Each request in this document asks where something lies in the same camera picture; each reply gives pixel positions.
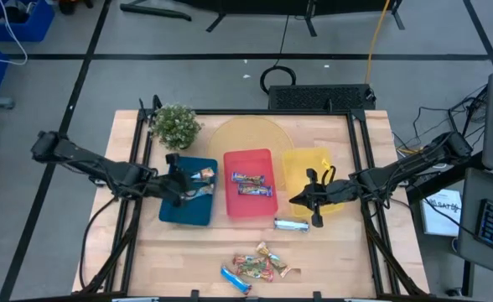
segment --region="potted plant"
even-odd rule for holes
[[[157,110],[151,131],[169,150],[183,150],[195,141],[202,126],[196,122],[195,112],[187,106],[165,105]]]

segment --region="wooden tabletop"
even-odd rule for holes
[[[128,161],[136,111],[117,111],[112,124],[106,157]],[[366,112],[376,166],[397,160],[387,113]],[[195,143],[183,155],[205,157],[207,142],[215,130],[233,116],[198,116],[205,124]],[[326,147],[332,164],[338,168],[337,177],[347,178],[355,171],[345,117],[335,116],[266,116],[279,125],[293,141],[295,148]],[[362,148],[360,126],[355,123],[361,148],[362,166],[366,158]],[[139,147],[138,162],[142,161],[144,137]],[[167,171],[166,148],[153,141],[150,167]],[[290,217],[290,196],[278,191],[278,217]],[[404,190],[397,189],[394,198],[407,202]],[[92,215],[111,199],[109,189],[97,189]],[[221,265],[231,268],[234,254],[255,255],[255,247],[265,241],[272,253],[293,268],[285,279],[275,276],[272,283],[245,277],[252,284],[250,295],[260,297],[312,297],[320,291],[324,298],[375,297],[371,278],[371,262],[367,252],[364,222],[359,202],[345,204],[342,211],[324,216],[323,228],[301,232],[272,229],[272,220],[233,222],[226,215],[224,186],[217,186],[209,227],[194,227],[161,222],[158,211],[161,200],[147,198],[138,230],[129,294],[152,296],[189,296],[198,289],[204,297],[231,297],[242,294],[221,277]],[[95,220],[88,236],[85,281],[88,283],[109,256],[119,204],[114,204]],[[414,231],[413,219],[406,206],[392,202],[386,211],[393,254],[416,284],[428,292],[422,257]],[[387,266],[379,254],[385,292],[390,292]],[[119,289],[123,270],[119,261],[115,288]],[[74,290],[80,288],[75,278]]]

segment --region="yellow tray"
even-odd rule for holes
[[[330,167],[330,159],[330,151],[327,148],[295,148],[284,152],[283,174],[288,198],[298,195],[309,183],[306,169],[314,169],[319,181],[321,181],[323,173]],[[321,214],[339,211],[343,206],[342,204],[323,206],[321,207]],[[312,211],[305,206],[291,205],[291,211],[296,217],[312,216]]]

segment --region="black metal frame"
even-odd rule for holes
[[[355,132],[355,124],[354,120],[357,119],[359,121],[360,127],[361,127],[361,134],[362,134],[362,139],[364,142],[364,148],[366,151],[366,160],[368,163],[368,167],[373,167],[374,166],[374,160],[373,160],[373,152],[371,149],[371,142],[369,138],[369,133],[367,131],[367,126],[366,126],[366,115],[363,110],[352,110],[352,111],[332,111],[332,112],[327,112],[327,111],[322,111],[322,110],[228,110],[228,109],[200,109],[200,110],[195,110],[197,114],[199,115],[320,115],[320,116],[345,116],[347,119],[347,125],[349,129],[349,136],[350,136],[350,146],[351,146],[351,152],[353,154],[353,160],[355,164],[355,170],[361,170],[361,156],[359,152],[359,147],[358,147],[358,142],[356,138],[356,132]],[[138,118],[137,118],[137,124],[135,126],[135,133],[133,136],[133,142],[132,142],[132,150],[131,154],[129,157],[130,162],[135,162],[138,154],[138,146],[140,144],[140,139],[142,136],[142,131],[143,131],[143,123],[144,121],[147,120],[147,115],[150,112],[146,111],[146,109],[140,109],[138,112]],[[146,144],[144,148],[144,154],[143,154],[143,164],[148,164],[149,162],[149,156],[150,156],[150,151],[152,147],[152,139],[150,136],[147,136],[146,138]],[[118,220],[117,220],[117,229],[114,235],[114,243],[112,247],[117,247],[120,244],[120,241],[122,240],[122,231],[123,227],[125,226],[125,220],[126,220],[126,215],[127,215],[127,204],[129,203],[129,200],[124,200],[122,201],[120,205],[120,211],[118,214]],[[134,200],[135,206],[134,210],[132,213],[132,221],[134,220],[135,225],[138,225],[138,221],[140,218],[140,212],[142,208],[142,200]],[[362,206],[364,209],[362,209],[362,214],[364,218],[367,217],[367,219],[371,219],[370,215],[370,209],[369,206],[365,203],[362,203]],[[378,220],[378,225],[379,229],[381,231],[381,237],[383,242],[390,247],[390,239],[388,236],[388,230],[387,230],[387,222],[386,222],[386,217],[384,215],[384,211],[382,206],[377,207],[376,211],[378,211],[377,214],[377,220]],[[32,216],[29,217],[29,220],[36,220],[38,219],[38,216]],[[129,288],[129,280],[131,277],[131,270],[132,270],[132,261],[133,261],[133,256],[134,256],[134,248],[136,244],[136,238],[137,238],[137,232],[138,228],[134,227],[132,230],[133,234],[130,234],[131,241],[128,243],[127,246],[127,255],[126,255],[126,260],[125,260],[125,266],[124,270],[122,272],[122,283],[120,286],[120,291],[118,292],[112,292],[113,288],[113,282],[114,282],[114,275],[115,275],[115,270],[116,270],[116,265],[112,265],[112,270],[110,273],[106,276],[105,280],[105,288],[104,288],[104,293],[102,294],[96,294],[96,293],[75,293],[71,296],[65,296],[65,297],[50,297],[50,298],[43,298],[43,299],[27,299],[25,301],[30,302],[39,302],[39,301],[110,301],[112,297],[114,298],[121,298],[121,297],[127,297],[127,291]],[[373,284],[375,286],[375,291],[376,291],[376,296],[377,298],[381,298],[383,295],[386,295],[384,293],[384,290],[382,288],[382,277],[381,277],[381,271],[380,271],[380,265],[379,265],[379,260],[377,257],[377,252],[376,252],[376,247],[371,241],[370,238],[367,240],[368,244],[368,250],[370,254],[370,261],[371,261],[371,270],[372,270],[372,278],[373,278]],[[15,261],[23,261],[23,258],[20,259],[14,259],[13,262]],[[391,290],[392,294],[394,294],[394,297],[408,297],[408,296],[400,296],[399,294],[399,287],[398,287],[398,282],[397,278],[395,277],[395,274],[393,271],[388,268],[388,277],[390,279],[390,285],[391,285]],[[15,275],[8,275],[8,279],[13,279],[14,282],[13,284],[6,284],[4,286],[14,286],[15,285],[15,279],[17,278],[18,271],[15,273]],[[197,291],[193,290],[193,295],[196,296],[198,300],[198,295]],[[321,299],[320,298],[320,293],[315,292],[314,297],[316,299]],[[186,301],[187,297],[181,298],[181,297],[165,297],[159,298],[161,301],[163,300],[169,300],[170,302],[172,301],[177,301],[177,302],[183,302]],[[7,299],[1,299],[0,296],[0,301],[8,301],[9,297]],[[207,300],[221,300],[225,302],[234,302],[234,301],[244,301],[244,299],[238,299],[238,298],[218,298],[218,299],[213,299],[213,298],[207,298]],[[274,300],[274,301],[305,301],[305,299],[264,299],[264,300]],[[322,299],[322,300],[330,300],[330,301],[343,301],[343,299]]]

